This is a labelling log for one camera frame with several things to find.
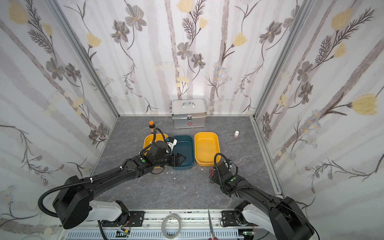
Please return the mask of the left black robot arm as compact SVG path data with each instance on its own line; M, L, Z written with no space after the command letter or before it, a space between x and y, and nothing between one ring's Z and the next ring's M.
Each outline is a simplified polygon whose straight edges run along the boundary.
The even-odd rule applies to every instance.
M177 142L173 137L152 140L138 155L124 160L114 169L83 179L73 176L64 185L43 193L38 199L38 207L46 215L59 218L64 229L74 228L85 221L115 222L122 214L127 214L128 209L118 201L98 202L95 197L151 173L156 167L180 166L186 157L173 152Z

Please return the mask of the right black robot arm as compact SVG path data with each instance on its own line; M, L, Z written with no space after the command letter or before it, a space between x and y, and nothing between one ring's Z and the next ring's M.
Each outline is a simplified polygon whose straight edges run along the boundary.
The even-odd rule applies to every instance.
M232 162L225 155L216 153L214 156L214 173L211 182L220 186L227 195L236 195L249 205L255 206L266 216L266 223L270 223L278 240L309 240L313 235L320 238L320 234L309 222L296 201L290 197L284 199L272 196L253 186L238 172L231 173Z

